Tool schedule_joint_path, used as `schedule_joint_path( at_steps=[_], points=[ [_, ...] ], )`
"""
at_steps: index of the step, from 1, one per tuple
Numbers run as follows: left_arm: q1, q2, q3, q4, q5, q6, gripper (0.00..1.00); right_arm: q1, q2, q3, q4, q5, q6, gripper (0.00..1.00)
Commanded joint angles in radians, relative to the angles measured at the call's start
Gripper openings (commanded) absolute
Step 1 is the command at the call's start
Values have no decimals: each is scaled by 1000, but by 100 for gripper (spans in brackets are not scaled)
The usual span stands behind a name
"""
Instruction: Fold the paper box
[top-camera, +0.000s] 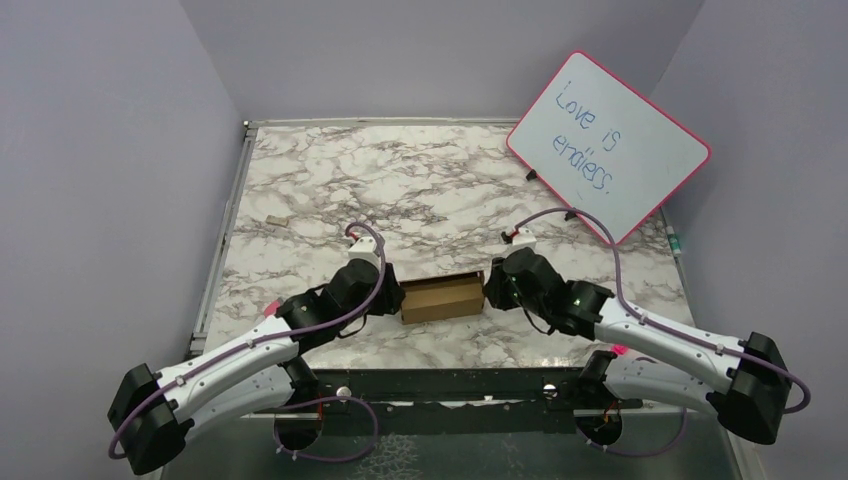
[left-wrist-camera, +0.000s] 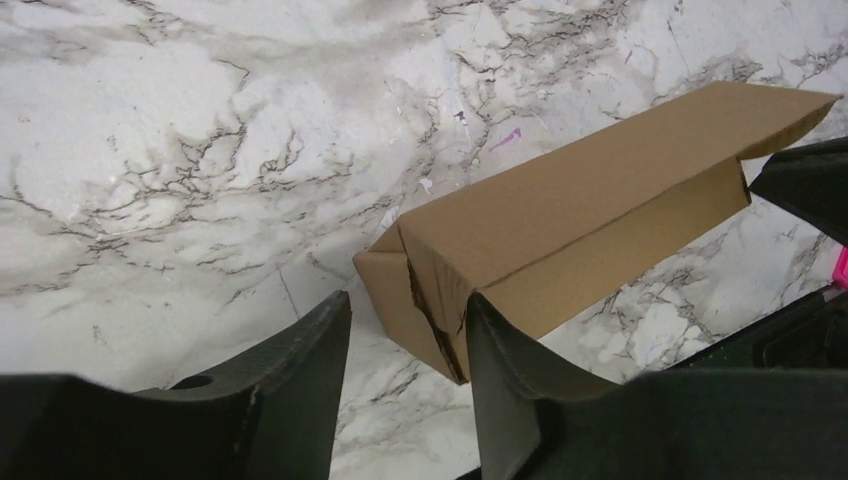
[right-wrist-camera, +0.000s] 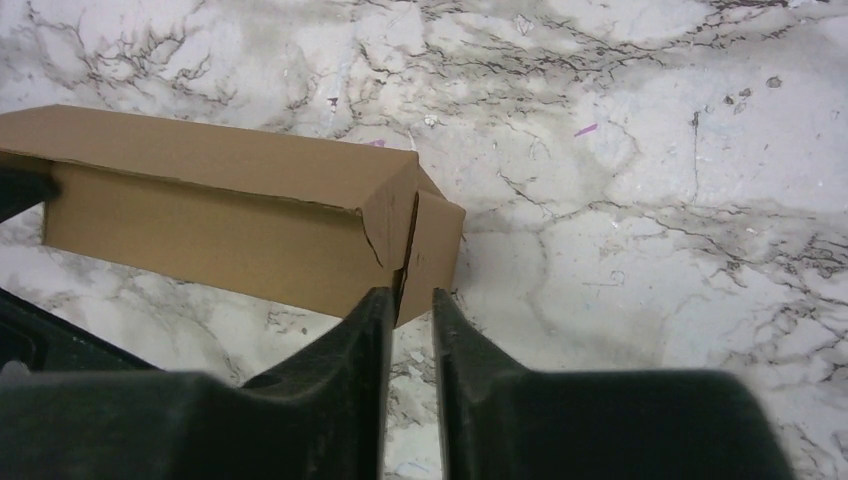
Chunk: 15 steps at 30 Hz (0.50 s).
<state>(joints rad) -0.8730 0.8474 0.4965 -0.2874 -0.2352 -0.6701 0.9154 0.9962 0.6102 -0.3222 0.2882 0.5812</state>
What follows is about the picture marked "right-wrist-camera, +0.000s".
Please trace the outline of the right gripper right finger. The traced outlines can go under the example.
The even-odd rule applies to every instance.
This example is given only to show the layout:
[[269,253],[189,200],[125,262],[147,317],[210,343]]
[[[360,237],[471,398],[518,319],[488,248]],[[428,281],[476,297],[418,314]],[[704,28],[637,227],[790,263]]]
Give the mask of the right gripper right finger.
[[545,372],[433,294],[448,479],[789,479],[759,401],[717,370]]

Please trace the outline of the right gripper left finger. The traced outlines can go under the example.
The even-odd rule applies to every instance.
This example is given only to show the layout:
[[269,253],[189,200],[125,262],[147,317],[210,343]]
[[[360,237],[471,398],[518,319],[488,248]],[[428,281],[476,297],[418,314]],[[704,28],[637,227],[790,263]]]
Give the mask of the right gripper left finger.
[[202,372],[1,365],[5,479],[378,479],[387,288],[240,387]]

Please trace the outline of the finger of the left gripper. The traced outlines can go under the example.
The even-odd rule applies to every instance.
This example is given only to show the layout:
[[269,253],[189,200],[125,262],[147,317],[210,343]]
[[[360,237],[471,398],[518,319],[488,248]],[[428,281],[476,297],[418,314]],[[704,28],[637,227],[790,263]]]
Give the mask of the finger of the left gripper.
[[45,202],[56,200],[61,188],[52,175],[52,163],[1,163],[1,222]]

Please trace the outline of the brown cardboard box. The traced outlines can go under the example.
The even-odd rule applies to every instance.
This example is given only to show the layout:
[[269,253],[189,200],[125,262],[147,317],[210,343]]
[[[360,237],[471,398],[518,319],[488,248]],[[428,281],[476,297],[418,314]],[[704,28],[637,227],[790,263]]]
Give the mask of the brown cardboard box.
[[57,186],[46,246],[336,317],[428,312],[465,220],[413,151],[76,106],[3,114],[1,166]]

